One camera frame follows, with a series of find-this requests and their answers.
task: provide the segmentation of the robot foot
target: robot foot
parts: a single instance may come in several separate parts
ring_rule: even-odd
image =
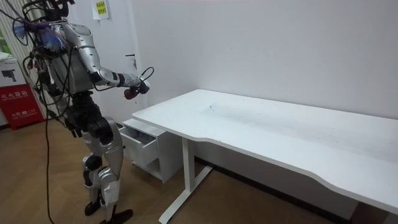
[[[90,202],[88,205],[86,205],[85,215],[90,216],[90,215],[94,214],[100,207],[101,207],[100,202],[96,202],[96,203]]]
[[[127,209],[120,213],[115,213],[110,222],[103,220],[100,224],[122,224],[127,222],[132,217],[132,210]]]

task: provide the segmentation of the desk leg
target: desk leg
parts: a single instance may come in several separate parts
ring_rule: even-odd
[[[185,190],[178,196],[177,199],[170,205],[168,209],[162,214],[159,219],[161,224],[166,224],[186,201],[189,195],[196,189],[200,182],[209,174],[211,167],[206,166],[200,174],[195,178],[195,163],[193,142],[186,138],[182,138],[182,154],[184,163],[184,179]]]

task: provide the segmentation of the humanoid robot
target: humanoid robot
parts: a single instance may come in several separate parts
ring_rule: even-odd
[[[106,215],[101,223],[124,223],[132,217],[132,210],[116,213],[123,142],[116,123],[101,115],[90,90],[95,85],[128,87],[124,94],[130,100],[147,93],[149,83],[143,75],[116,73],[102,67],[90,30],[63,19],[68,16],[68,3],[74,4],[71,0],[30,2],[22,8],[24,17],[16,21],[22,24],[21,29],[27,35],[33,35],[30,39],[34,49],[30,57],[46,64],[47,69],[39,77],[41,86],[53,98],[59,111],[63,111],[65,126],[75,137],[82,137],[90,150],[82,162],[85,187],[90,197],[85,215],[92,215],[104,207]],[[35,6],[44,9],[45,15],[31,20],[25,12]],[[55,42],[59,41],[60,45],[50,43],[49,46],[46,38],[49,41],[58,38]],[[103,166],[103,157],[108,166]]]

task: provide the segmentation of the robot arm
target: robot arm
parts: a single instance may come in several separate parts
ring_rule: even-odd
[[[149,90],[149,83],[143,82],[139,77],[133,74],[116,73],[101,66],[93,35],[87,27],[65,23],[60,32],[63,32],[65,39],[76,47],[80,61],[95,85],[137,87],[140,88],[138,92],[142,94]]]

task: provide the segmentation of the white drawer cabinet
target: white drawer cabinet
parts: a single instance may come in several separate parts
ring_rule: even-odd
[[[136,131],[129,127],[120,130],[123,144],[129,158],[139,164],[146,166],[158,158],[156,138]]]
[[[163,183],[182,168],[181,137],[135,119],[123,122],[120,134],[132,164]]]

